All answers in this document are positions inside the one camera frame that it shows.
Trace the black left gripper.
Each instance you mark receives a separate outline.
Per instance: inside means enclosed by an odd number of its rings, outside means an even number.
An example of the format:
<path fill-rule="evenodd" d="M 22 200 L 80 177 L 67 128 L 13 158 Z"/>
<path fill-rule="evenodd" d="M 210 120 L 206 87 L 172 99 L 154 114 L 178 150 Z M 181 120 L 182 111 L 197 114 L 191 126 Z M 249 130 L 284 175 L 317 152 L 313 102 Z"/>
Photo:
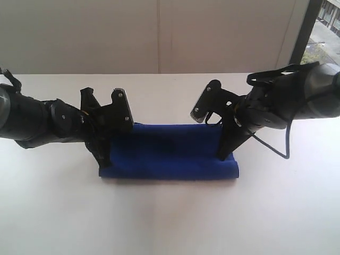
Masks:
<path fill-rule="evenodd" d="M 85 114 L 90 132 L 89 138 L 85 142 L 86 148 L 97 159 L 100 169 L 110 167 L 112 163 L 107 114 L 111 105 L 101 106 L 94 96 L 93 88 L 90 87 L 81 89 L 80 95 L 80 110 Z"/>

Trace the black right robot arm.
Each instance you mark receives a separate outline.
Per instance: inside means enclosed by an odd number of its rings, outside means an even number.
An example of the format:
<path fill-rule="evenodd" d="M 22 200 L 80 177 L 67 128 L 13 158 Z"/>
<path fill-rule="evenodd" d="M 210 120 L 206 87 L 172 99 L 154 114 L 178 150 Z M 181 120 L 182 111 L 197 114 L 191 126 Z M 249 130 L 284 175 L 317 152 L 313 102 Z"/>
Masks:
<path fill-rule="evenodd" d="M 224 160 L 262 128 L 285 130 L 289 147 L 294 120 L 339 117 L 339 66 L 336 64 L 290 65 L 280 70 L 248 75 L 252 86 L 239 96 L 222 121 L 217 158 Z"/>

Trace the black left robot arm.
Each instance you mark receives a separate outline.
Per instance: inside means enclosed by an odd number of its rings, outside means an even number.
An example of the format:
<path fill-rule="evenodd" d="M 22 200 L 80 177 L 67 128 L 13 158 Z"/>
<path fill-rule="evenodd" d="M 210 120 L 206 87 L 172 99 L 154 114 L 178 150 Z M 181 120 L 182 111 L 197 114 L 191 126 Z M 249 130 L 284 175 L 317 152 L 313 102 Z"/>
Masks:
<path fill-rule="evenodd" d="M 99 136 L 95 121 L 60 99 L 39 101 L 1 84 L 1 138 L 24 149 L 49 143 L 84 143 L 100 168 L 112 165 L 109 142 Z"/>

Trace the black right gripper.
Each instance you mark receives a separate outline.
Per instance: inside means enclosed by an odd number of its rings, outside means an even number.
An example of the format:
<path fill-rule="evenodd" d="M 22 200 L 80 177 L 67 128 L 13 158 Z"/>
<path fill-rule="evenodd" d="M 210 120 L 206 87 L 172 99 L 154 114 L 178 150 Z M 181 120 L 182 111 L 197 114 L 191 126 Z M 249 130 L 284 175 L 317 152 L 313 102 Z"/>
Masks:
<path fill-rule="evenodd" d="M 239 104 L 225 104 L 222 111 L 222 134 L 217 158 L 224 161 L 234 150 L 255 134 L 255 122 L 251 108 Z"/>

